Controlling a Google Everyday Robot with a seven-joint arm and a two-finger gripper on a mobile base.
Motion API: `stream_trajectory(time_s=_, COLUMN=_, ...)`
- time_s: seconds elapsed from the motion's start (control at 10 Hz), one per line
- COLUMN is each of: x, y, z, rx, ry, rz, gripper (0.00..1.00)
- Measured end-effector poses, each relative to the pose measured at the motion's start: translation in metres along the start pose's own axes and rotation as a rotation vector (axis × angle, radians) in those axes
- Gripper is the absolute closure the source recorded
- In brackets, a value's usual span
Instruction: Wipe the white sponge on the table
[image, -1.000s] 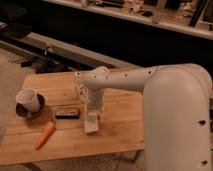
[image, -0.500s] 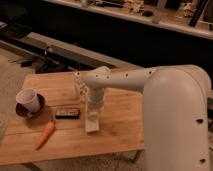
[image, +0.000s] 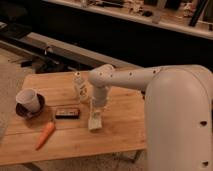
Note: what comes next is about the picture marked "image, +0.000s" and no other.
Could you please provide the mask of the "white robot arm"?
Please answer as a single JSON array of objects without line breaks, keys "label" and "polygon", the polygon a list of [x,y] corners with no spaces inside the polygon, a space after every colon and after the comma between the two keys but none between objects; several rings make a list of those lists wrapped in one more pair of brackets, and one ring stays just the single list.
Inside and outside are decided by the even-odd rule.
[{"label": "white robot arm", "polygon": [[202,65],[117,71],[110,64],[89,72],[92,101],[106,104],[106,88],[145,94],[148,171],[213,171],[213,72]]}]

